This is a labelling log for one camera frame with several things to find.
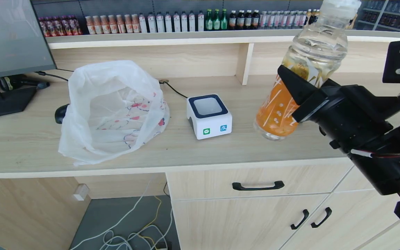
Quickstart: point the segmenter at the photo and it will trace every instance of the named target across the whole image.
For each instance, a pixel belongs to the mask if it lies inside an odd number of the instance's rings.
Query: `gray floor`
[[[165,233],[170,222],[169,212],[171,211],[171,201],[165,195],[158,196],[158,198],[162,200],[162,204],[154,224],[160,228],[162,233]],[[98,235],[115,225],[121,217],[132,209],[137,200],[138,197],[92,200],[87,208],[86,214],[84,214],[71,246],[73,247],[82,240]],[[154,196],[143,197],[135,210],[113,229],[115,235],[127,238],[130,233],[139,231],[143,226],[154,219],[158,203],[159,201],[155,199]],[[161,237],[154,228],[144,231],[142,235],[151,237],[154,241]],[[180,250],[174,222],[166,236],[166,240],[172,243],[173,250]],[[142,239],[138,239],[137,237],[132,239],[131,243],[133,250],[149,250],[149,246]],[[96,239],[84,242],[76,250],[99,250],[102,245],[103,237],[100,236]]]

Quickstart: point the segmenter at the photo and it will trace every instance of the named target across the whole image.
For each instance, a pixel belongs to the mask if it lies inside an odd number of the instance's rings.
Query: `drawer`
[[[351,166],[351,162],[343,161],[327,165],[188,171],[166,173],[166,178],[173,200],[327,193]],[[243,188],[274,187],[280,181],[284,186],[275,190],[233,188],[233,183],[240,183]]]

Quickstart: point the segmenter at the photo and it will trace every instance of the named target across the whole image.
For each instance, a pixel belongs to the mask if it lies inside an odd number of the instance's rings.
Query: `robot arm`
[[[294,119],[316,122],[330,146],[346,154],[380,194],[400,195],[400,126],[386,121],[400,111],[400,95],[376,97],[363,86],[331,79],[318,89],[283,65],[278,73],[300,105]],[[389,45],[382,81],[400,83],[400,41]],[[400,219],[400,201],[395,214]]]

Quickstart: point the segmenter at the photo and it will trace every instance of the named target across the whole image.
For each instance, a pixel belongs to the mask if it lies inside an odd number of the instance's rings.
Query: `computer mouse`
[[[69,104],[63,105],[63,106],[57,108],[57,110],[55,111],[55,122],[56,123],[62,124],[63,119],[66,115],[67,106],[69,106]]]

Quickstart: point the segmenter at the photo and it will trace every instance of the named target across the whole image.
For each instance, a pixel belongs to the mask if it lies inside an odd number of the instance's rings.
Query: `cabinet door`
[[[172,201],[182,250],[278,250],[326,194]]]
[[[332,193],[282,250],[353,250],[398,220],[394,207],[399,196],[381,196],[376,190]],[[319,227],[327,215],[331,215]]]

